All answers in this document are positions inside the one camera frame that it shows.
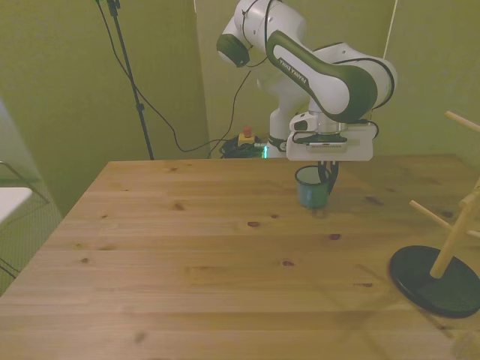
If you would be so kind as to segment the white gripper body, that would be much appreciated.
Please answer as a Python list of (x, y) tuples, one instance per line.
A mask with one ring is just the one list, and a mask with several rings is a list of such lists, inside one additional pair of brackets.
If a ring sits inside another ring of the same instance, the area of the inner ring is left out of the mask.
[(291, 161), (369, 161), (373, 157), (373, 125), (352, 125), (335, 134), (293, 131), (287, 140)]

